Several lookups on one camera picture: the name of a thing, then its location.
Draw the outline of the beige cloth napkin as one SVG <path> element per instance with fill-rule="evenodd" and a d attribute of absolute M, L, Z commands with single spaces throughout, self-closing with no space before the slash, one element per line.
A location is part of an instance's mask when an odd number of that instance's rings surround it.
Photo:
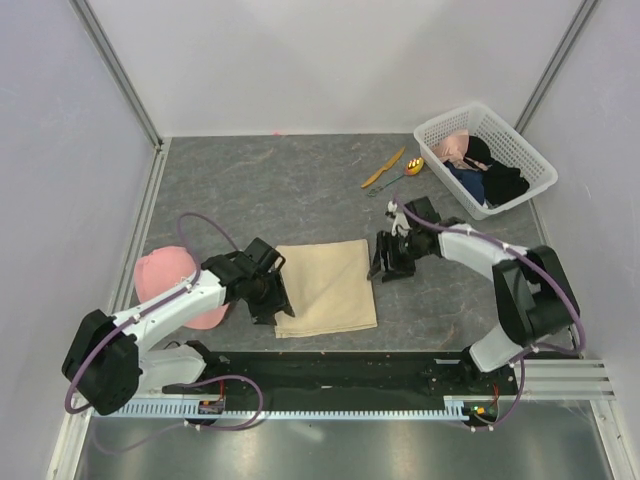
<path fill-rule="evenodd" d="M 304 338 L 375 328 L 378 325 L 364 239 L 279 246 L 281 269 L 294 314 L 275 316 L 275 335 Z"/>

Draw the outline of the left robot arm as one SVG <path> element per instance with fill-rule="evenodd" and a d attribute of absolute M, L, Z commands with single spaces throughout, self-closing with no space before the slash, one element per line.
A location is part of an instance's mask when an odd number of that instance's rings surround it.
<path fill-rule="evenodd" d="M 65 408 L 80 394 L 101 415 L 124 407 L 137 393 L 170 385 L 189 385 L 208 393 L 219 369 L 189 345 L 156 349 L 186 323 L 231 302 L 244 301 L 258 324 L 272 324 L 279 312 L 294 313 L 281 269 L 285 258 L 260 238 L 243 251 L 216 255 L 155 298 L 125 311 L 87 314 L 62 365 L 70 387 Z"/>

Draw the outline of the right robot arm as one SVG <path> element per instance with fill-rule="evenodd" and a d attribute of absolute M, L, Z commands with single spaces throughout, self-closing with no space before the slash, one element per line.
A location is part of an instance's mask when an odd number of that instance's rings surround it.
<path fill-rule="evenodd" d="M 556 252 L 547 245 L 514 246 L 484 234 L 463 220 L 443 219 L 428 197 L 406 204 L 388 202 L 388 231 L 376 235 L 368 278 L 383 283 L 411 278 L 427 256 L 463 265 L 494 288 L 498 324 L 465 349 L 458 381 L 467 392 L 483 392 L 494 371 L 539 347 L 545 339 L 574 325 L 579 306 Z"/>

